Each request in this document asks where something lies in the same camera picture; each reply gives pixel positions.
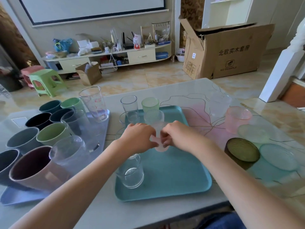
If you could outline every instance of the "tray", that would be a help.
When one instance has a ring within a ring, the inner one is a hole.
[[[97,123],[93,119],[91,113],[87,112],[87,117],[91,122],[93,128],[100,127],[102,129],[101,133],[97,135],[96,138],[94,138],[94,142],[98,142],[99,146],[96,148],[96,150],[90,153],[90,162],[92,162],[95,158],[97,158],[104,150],[107,128],[110,118],[110,111],[109,110],[107,111],[109,117],[107,120],[101,123]],[[7,187],[4,190],[3,194],[1,195],[0,202],[2,203],[2,205],[8,206],[8,205],[29,202],[29,201],[43,200],[44,198],[49,196],[49,194],[50,193],[34,190],[31,188],[25,188],[25,190],[19,190],[13,187]]]
[[[178,120],[188,125],[179,106],[160,107],[164,121]],[[143,110],[139,110],[140,122],[144,122]],[[140,154],[144,180],[135,189],[126,188],[116,177],[115,195],[121,201],[135,201],[174,195],[205,192],[212,179],[207,168],[190,153],[170,146],[165,152],[155,149]]]

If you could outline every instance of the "left hand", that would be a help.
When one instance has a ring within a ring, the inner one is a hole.
[[[129,124],[117,141],[132,156],[159,146],[157,142],[149,140],[151,135],[156,136],[156,131],[150,125],[144,123]]]

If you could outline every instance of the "light green cup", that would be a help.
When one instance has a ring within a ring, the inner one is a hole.
[[[54,146],[56,142],[71,135],[74,135],[74,133],[70,127],[65,123],[59,122],[53,123],[41,130],[37,134],[36,140],[44,145]]]
[[[76,109],[76,110],[83,110],[84,112],[86,112],[83,102],[81,101],[80,98],[76,98],[76,97],[63,101],[60,104],[60,106],[61,106],[61,108],[71,108],[71,109]]]
[[[157,98],[145,98],[142,100],[141,104],[144,112],[148,112],[150,110],[159,110],[159,100]]]

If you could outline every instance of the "large cardboard box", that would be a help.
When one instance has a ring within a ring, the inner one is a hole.
[[[90,67],[87,70],[87,74],[86,74],[85,68],[87,64],[89,63],[80,65],[75,70],[79,74],[79,77],[81,78],[81,82],[83,83],[83,85],[93,85],[102,78],[101,72],[99,70],[99,64]]]
[[[194,30],[179,17],[187,33],[183,70],[192,78],[219,78],[255,71],[274,24],[238,24]]]

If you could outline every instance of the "person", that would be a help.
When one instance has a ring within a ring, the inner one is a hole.
[[[248,175],[210,139],[178,121],[167,124],[160,134],[163,146],[176,146],[189,152],[208,168],[246,228],[305,228],[304,219]],[[129,124],[120,139],[113,141],[90,165],[10,228],[73,228],[107,179],[124,161],[133,154],[158,146],[149,140],[151,135],[156,135],[153,127]]]

